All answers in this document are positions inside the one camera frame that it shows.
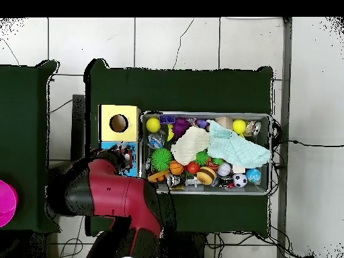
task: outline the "metal tray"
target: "metal tray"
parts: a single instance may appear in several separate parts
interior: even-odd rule
[[[177,118],[197,118],[197,119],[216,119],[222,116],[229,116],[233,120],[256,120],[261,122],[261,130],[257,137],[247,138],[248,140],[268,148],[271,152],[271,132],[272,132],[272,117],[267,114],[252,114],[252,113],[196,113],[196,112],[143,112],[140,115],[140,124],[142,126],[142,133],[140,135],[140,142],[138,143],[139,160],[138,160],[138,175],[141,178],[147,178],[145,163],[149,157],[151,148],[146,144],[148,130],[145,128],[146,122],[151,117],[157,117],[159,115],[172,115]],[[254,185],[252,183],[246,184],[243,188],[234,187],[232,189],[223,189],[221,187],[211,187],[208,185],[193,185],[186,186],[182,191],[171,191],[175,195],[267,195],[271,191],[271,159],[264,164],[261,168],[261,183],[260,185]],[[160,182],[158,193],[167,192],[168,187],[165,182]]]

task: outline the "red ball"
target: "red ball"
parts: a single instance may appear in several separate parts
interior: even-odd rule
[[[186,170],[191,174],[196,174],[200,170],[200,166],[195,161],[192,161],[187,165]]]

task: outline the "pink bowl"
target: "pink bowl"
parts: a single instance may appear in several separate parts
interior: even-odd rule
[[[12,186],[0,180],[0,228],[14,216],[18,196]]]

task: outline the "yellow ball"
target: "yellow ball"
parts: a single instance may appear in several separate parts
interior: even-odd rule
[[[246,123],[243,120],[235,120],[233,122],[233,130],[237,133],[237,134],[242,134],[245,130],[246,130]]]
[[[150,118],[146,123],[149,132],[157,132],[160,130],[160,122],[157,118]]]
[[[167,127],[169,128],[169,136],[167,137],[167,141],[169,142],[175,134],[172,132],[173,126],[171,124],[168,124]]]

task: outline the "white ball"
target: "white ball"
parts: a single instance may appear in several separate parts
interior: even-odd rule
[[[234,174],[233,182],[235,187],[242,188],[247,184],[247,177],[245,174]]]
[[[232,167],[229,163],[223,162],[221,166],[218,168],[218,174],[219,176],[227,176],[230,171],[232,170]]]

